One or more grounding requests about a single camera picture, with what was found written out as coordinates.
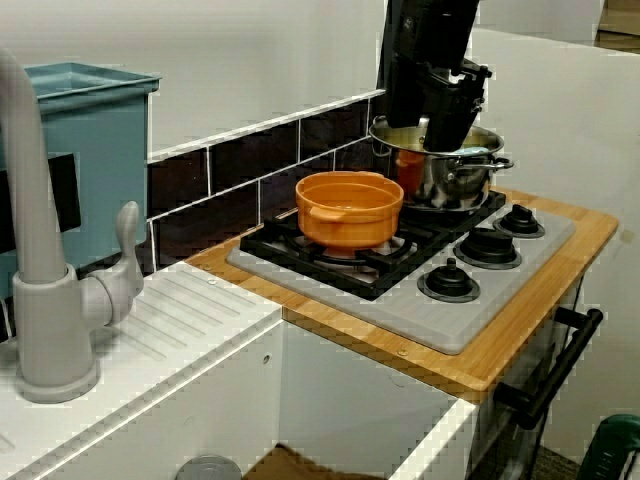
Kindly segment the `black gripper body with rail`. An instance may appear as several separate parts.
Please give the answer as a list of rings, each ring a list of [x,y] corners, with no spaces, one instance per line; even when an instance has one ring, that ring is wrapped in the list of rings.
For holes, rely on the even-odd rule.
[[[433,107],[450,98],[470,109],[481,109],[485,102],[485,83],[489,78],[488,66],[476,64],[466,58],[458,69],[430,67],[427,100]]]

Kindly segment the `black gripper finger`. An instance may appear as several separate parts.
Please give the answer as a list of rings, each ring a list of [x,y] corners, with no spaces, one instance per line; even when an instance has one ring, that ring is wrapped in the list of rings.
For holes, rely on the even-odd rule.
[[[463,143],[464,112],[458,106],[457,94],[429,95],[424,113],[428,118],[423,142],[426,151],[455,151]]]
[[[482,99],[464,99],[460,102],[457,114],[458,146],[464,144],[466,137],[479,112],[482,111]]]

